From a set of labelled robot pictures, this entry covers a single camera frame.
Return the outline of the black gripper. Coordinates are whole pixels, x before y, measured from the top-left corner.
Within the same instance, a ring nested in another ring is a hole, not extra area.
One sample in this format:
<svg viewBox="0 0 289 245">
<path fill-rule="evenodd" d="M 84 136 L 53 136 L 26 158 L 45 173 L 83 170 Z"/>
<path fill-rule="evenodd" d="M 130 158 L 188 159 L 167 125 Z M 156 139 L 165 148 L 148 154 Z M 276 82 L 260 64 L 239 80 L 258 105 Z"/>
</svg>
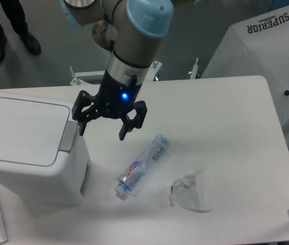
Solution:
<svg viewBox="0 0 289 245">
<path fill-rule="evenodd" d="M 106 71 L 96 96 L 81 90 L 72 107 L 72 119 L 78 123 L 79 135 L 83 136 L 88 122 L 101 116 L 112 119 L 121 118 L 123 122 L 119 132 L 121 141 L 134 128 L 140 129 L 146 117 L 147 106 L 144 101 L 136 101 L 142 86 L 138 85 L 137 81 L 135 72 L 126 76 L 124 84 Z M 132 110 L 136 111 L 136 115 L 130 119 L 128 113 Z"/>
</svg>

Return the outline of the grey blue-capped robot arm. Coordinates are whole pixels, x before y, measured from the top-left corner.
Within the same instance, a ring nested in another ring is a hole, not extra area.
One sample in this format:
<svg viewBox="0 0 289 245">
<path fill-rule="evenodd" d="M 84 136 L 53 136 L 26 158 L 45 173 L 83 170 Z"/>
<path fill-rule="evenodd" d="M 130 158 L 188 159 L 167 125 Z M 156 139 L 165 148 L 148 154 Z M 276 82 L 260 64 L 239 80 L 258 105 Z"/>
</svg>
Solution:
<svg viewBox="0 0 289 245">
<path fill-rule="evenodd" d="M 88 122 L 99 117 L 121 119 L 119 138 L 141 128 L 147 113 L 137 95 L 154 61 L 162 38 L 178 6 L 186 1 L 61 1 L 73 26 L 97 24 L 109 30 L 97 43 L 110 51 L 99 91 L 82 90 L 72 108 L 72 118 L 83 135 Z"/>
</svg>

